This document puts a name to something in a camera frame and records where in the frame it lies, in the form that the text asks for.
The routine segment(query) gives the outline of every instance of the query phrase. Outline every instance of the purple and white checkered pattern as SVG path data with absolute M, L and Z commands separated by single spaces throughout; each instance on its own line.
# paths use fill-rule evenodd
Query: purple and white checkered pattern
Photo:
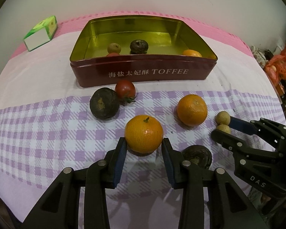
M 200 95 L 208 106 L 208 117 L 193 129 L 182 125 L 175 107 L 187 94 Z M 277 98 L 270 96 L 214 91 L 140 92 L 137 101 L 121 106 L 108 121 L 96 120 L 89 109 L 90 97 L 70 96 L 0 110 L 0 170 L 37 188 L 47 188 L 64 167 L 75 170 L 88 167 L 115 148 L 124 136 L 126 123 L 135 115 L 147 114 L 160 121 L 164 136 L 173 148 L 182 150 L 192 144 L 208 147 L 213 154 L 212 169 L 234 169 L 230 152 L 210 140 L 215 128 L 214 116 L 222 110 L 243 120 L 260 117 L 285 124 Z M 258 137 L 233 131 L 256 148 L 271 150 Z M 107 190 L 112 199 L 145 197 L 169 189 L 161 151 L 147 157 L 127 153 L 121 182 Z

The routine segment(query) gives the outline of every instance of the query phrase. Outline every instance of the table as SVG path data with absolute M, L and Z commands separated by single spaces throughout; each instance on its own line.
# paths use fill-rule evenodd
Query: table
M 92 117 L 88 105 L 99 87 L 78 86 L 69 56 L 87 21 L 125 14 L 185 21 L 212 48 L 218 61 L 204 81 L 135 83 L 137 102 L 121 107 L 116 118 L 103 123 Z M 179 99 L 190 93 L 202 96 L 208 106 L 206 121 L 196 129 L 182 127 L 174 117 Z M 23 221 L 64 167 L 77 170 L 102 159 L 124 135 L 126 123 L 144 113 L 160 121 L 173 148 L 182 150 L 192 144 L 208 147 L 213 155 L 211 169 L 225 168 L 248 194 L 250 186 L 233 174 L 230 152 L 209 137 L 216 126 L 214 116 L 222 110 L 247 121 L 264 117 L 286 124 L 266 74 L 238 37 L 190 18 L 149 11 L 113 11 L 61 22 L 51 42 L 32 52 L 20 46 L 0 75 L 0 197 Z M 255 148 L 273 150 L 257 136 L 232 133 Z M 127 153 L 120 184 L 106 194 L 111 228 L 178 227 L 182 193 L 170 189 L 161 151 L 147 157 Z M 208 223 L 205 206 L 206 228 Z M 82 228 L 83 196 L 79 225 Z

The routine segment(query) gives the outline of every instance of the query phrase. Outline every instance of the wall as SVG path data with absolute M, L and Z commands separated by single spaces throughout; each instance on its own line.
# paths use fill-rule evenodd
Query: wall
M 151 10 L 195 18 L 273 50 L 286 38 L 281 0 L 7 0 L 0 10 L 0 73 L 23 36 L 39 21 L 58 21 L 100 11 Z

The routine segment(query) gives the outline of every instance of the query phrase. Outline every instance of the plastic bag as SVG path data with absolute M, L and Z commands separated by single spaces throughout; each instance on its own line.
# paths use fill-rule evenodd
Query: plastic bag
M 276 87 L 278 85 L 278 73 L 277 71 L 275 71 L 271 66 L 269 66 L 268 64 L 265 66 L 264 71 L 266 72 L 266 74 L 268 75 L 268 77 L 270 78 L 270 80 L 272 81 L 273 85 Z
M 275 55 L 269 60 L 267 66 L 275 66 L 279 79 L 286 80 L 286 55 Z

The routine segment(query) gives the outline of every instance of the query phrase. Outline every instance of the metal screw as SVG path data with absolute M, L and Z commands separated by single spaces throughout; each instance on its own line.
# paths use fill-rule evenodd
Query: metal screw
M 69 174 L 71 171 L 72 171 L 72 169 L 71 169 L 70 167 L 66 167 L 66 168 L 64 168 L 64 170 L 63 170 L 63 172 L 64 172 L 65 174 Z
M 107 162 L 106 162 L 106 160 L 104 160 L 104 159 L 98 161 L 98 166 L 104 166 L 104 165 L 106 165 L 106 164 L 107 164 Z
M 182 161 L 182 165 L 183 166 L 190 166 L 191 165 L 191 162 L 189 160 L 183 160 Z
M 225 171 L 224 171 L 223 168 L 218 168 L 218 169 L 216 169 L 216 172 L 217 172 L 218 174 L 221 174 L 221 175 L 225 173 Z

